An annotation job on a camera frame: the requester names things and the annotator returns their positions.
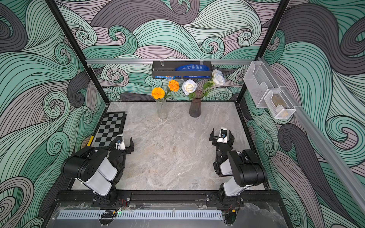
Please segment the white rose flower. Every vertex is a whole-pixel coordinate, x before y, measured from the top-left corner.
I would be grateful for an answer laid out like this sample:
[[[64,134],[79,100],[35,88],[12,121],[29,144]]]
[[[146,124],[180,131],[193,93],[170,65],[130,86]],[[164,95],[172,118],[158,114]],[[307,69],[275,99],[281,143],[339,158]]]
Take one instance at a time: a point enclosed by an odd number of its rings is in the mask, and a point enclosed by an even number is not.
[[[203,85],[203,97],[207,97],[214,86],[223,86],[224,84],[225,79],[223,73],[218,69],[214,69],[212,71],[211,79]]]
[[[189,97],[190,100],[193,100],[195,95],[194,92],[197,89],[197,83],[191,79],[186,80],[182,85],[183,93]]]

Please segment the orange marigold flower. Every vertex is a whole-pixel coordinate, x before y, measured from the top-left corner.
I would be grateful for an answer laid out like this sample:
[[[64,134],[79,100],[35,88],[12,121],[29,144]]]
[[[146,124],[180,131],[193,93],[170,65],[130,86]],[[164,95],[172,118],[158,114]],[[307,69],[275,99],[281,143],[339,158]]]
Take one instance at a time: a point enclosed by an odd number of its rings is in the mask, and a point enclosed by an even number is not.
[[[168,83],[167,92],[165,93],[164,99],[166,100],[171,92],[178,92],[180,86],[176,80],[170,80]]]
[[[155,101],[163,102],[165,99],[165,91],[160,87],[156,87],[152,90],[151,96]]]

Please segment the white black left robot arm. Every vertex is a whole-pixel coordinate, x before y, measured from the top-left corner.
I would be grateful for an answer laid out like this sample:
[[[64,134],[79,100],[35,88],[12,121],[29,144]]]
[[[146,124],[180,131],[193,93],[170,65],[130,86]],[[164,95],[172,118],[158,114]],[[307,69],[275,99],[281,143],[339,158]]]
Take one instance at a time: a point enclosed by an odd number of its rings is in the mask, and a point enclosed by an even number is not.
[[[117,135],[109,146],[86,146],[68,157],[61,165],[61,172],[92,190],[101,205],[112,206],[117,202],[115,185],[123,175],[126,156],[134,150],[132,138],[126,146],[123,135]]]

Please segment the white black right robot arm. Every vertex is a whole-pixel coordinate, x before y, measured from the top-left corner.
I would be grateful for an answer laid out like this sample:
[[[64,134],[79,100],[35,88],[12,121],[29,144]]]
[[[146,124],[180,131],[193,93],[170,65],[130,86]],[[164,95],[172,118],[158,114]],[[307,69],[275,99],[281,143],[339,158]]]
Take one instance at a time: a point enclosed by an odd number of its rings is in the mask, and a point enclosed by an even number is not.
[[[218,135],[214,131],[209,135],[209,141],[216,147],[214,171],[220,177],[230,178],[220,185],[218,192],[218,201],[223,206],[238,205],[243,191],[267,181],[266,172],[255,152],[234,150],[234,140],[232,132],[226,128],[221,128]]]

